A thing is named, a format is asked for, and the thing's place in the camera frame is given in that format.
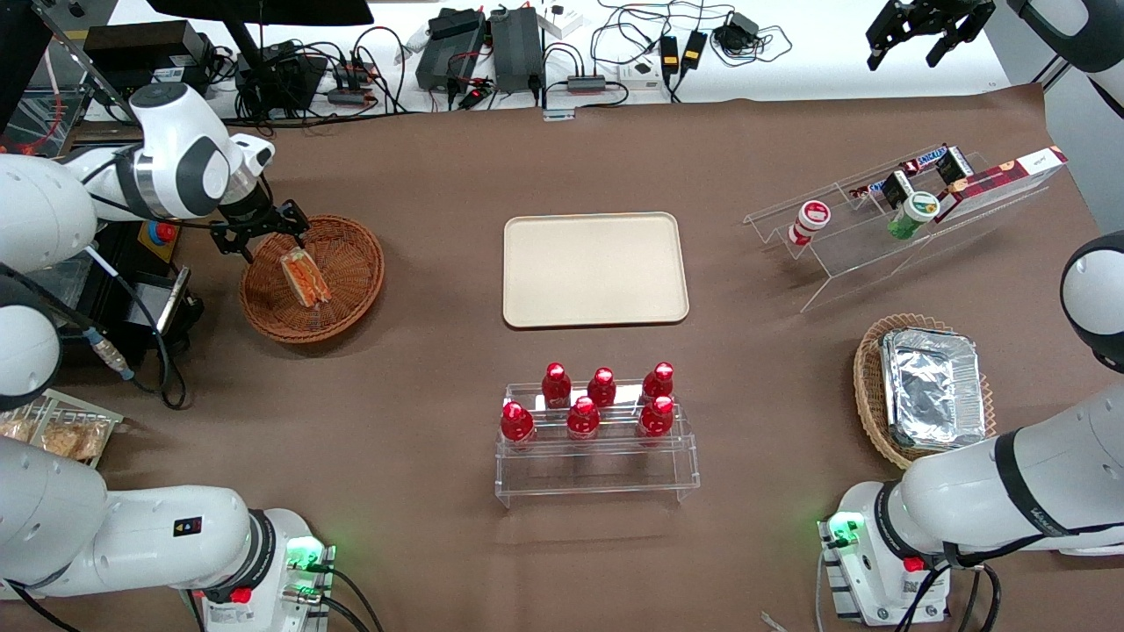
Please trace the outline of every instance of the red cable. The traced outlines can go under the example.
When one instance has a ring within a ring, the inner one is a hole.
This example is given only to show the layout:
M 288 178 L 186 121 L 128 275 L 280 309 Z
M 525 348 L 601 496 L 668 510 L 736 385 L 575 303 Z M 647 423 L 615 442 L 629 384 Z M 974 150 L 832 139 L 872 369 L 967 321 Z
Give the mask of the red cable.
M 63 97 L 58 92 L 55 92 L 55 119 L 51 121 L 51 128 L 47 129 L 47 133 L 44 134 L 40 138 L 31 141 L 30 143 L 21 143 L 19 145 L 16 145 L 16 147 L 19 148 L 25 154 L 30 154 L 33 150 L 35 150 L 39 145 L 43 145 L 48 139 L 51 139 L 52 136 L 55 135 L 55 130 L 58 129 L 58 125 L 62 121 L 63 121 Z

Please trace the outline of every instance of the wicker basket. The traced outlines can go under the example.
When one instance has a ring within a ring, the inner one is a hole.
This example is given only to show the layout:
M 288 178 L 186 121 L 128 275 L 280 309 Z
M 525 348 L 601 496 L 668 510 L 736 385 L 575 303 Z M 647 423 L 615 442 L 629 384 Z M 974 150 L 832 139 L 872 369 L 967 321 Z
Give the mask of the wicker basket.
M 382 289 L 382 247 L 363 225 L 335 215 L 309 218 L 305 250 L 332 290 L 332 300 L 303 307 L 281 270 L 281 255 L 296 245 L 270 235 L 254 251 L 242 277 L 242 310 L 262 335 L 289 344 L 327 340 L 357 322 Z
M 950 332 L 951 327 L 940 320 L 934 320 L 919 314 L 895 314 L 874 323 L 859 343 L 854 354 L 854 399 L 859 405 L 859 417 L 862 428 L 867 431 L 874 448 L 895 466 L 906 469 L 913 461 L 935 454 L 932 450 L 901 448 L 890 437 L 890 428 L 886 418 L 886 389 L 882 379 L 881 340 L 885 334 L 903 327 L 922 327 L 941 332 Z M 995 436 L 995 407 L 991 405 L 991 388 L 987 378 L 980 374 L 980 395 L 984 398 L 984 417 L 987 436 Z

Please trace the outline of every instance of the red bottle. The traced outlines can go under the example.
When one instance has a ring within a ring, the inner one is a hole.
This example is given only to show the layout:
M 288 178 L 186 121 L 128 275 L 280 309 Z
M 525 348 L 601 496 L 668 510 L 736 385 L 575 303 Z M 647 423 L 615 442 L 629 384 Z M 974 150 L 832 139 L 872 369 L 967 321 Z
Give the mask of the red bottle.
M 593 373 L 593 379 L 589 380 L 586 387 L 586 395 L 593 400 L 593 406 L 604 408 L 613 406 L 617 398 L 617 382 L 613 379 L 613 369 L 601 367 Z
M 671 425 L 676 423 L 673 410 L 674 403 L 665 395 L 649 401 L 640 414 L 636 436 L 663 436 L 671 432 Z
M 601 424 L 601 414 L 597 412 L 593 400 L 582 395 L 570 407 L 566 416 L 566 434 L 574 441 L 597 439 L 597 426 Z
M 570 407 L 570 376 L 565 374 L 565 368 L 558 362 L 551 362 L 546 367 L 546 376 L 543 378 L 543 399 L 547 408 Z
M 669 362 L 660 362 L 652 369 L 652 372 L 644 378 L 644 387 L 641 392 L 641 404 L 647 404 L 660 396 L 671 397 L 671 376 L 674 369 Z
M 508 401 L 504 405 L 499 431 L 511 443 L 529 443 L 535 440 L 535 419 L 518 403 Z

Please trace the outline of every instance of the white cup with red label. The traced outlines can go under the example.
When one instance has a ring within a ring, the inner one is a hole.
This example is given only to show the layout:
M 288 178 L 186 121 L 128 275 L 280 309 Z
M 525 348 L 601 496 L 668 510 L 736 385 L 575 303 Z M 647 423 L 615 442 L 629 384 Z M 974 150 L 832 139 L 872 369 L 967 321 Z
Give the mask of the white cup with red label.
M 806 246 L 812 242 L 821 228 L 827 226 L 832 220 L 832 209 L 819 200 L 808 200 L 800 207 L 796 216 L 796 222 L 788 227 L 788 241 L 798 246 Z

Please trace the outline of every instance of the green light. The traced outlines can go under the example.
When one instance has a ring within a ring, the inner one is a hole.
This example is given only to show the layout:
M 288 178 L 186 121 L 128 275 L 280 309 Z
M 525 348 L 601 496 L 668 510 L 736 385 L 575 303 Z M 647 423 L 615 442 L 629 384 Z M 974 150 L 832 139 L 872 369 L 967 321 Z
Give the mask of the green light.
M 852 544 L 859 541 L 862 524 L 862 514 L 855 512 L 840 512 L 827 521 L 827 527 L 835 538 L 842 538 Z
M 285 559 L 290 566 L 305 569 L 318 563 L 324 554 L 324 544 L 311 535 L 293 538 L 285 548 Z

